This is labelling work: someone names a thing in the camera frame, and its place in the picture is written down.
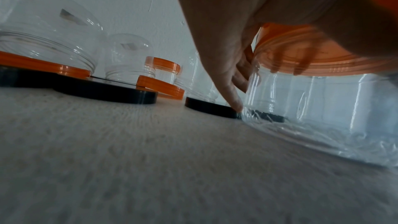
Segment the wall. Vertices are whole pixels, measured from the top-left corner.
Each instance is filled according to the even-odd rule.
[[[74,0],[91,11],[110,33],[147,38],[156,56],[182,64],[195,50],[178,0]],[[104,76],[103,60],[95,76]]]

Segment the gray surface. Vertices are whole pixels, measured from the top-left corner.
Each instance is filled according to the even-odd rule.
[[[0,89],[0,223],[398,223],[398,175],[159,99]]]

